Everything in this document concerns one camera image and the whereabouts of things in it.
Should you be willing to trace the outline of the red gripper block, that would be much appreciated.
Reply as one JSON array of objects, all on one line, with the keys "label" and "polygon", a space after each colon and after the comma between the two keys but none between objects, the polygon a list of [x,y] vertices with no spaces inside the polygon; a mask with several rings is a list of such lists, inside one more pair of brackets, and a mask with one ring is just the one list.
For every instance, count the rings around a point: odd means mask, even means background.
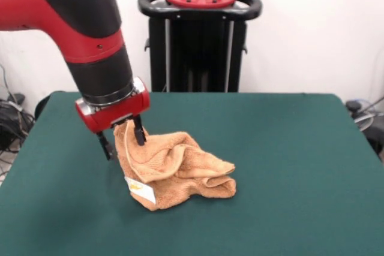
[{"label": "red gripper block", "polygon": [[107,160],[114,159],[114,148],[103,131],[131,116],[133,116],[134,136],[137,144],[139,146],[145,145],[146,135],[140,116],[142,112],[149,108],[149,92],[145,86],[139,89],[137,95],[127,97],[110,106],[104,106],[99,110],[87,104],[82,98],[75,102],[75,107],[88,129],[96,133]]}]

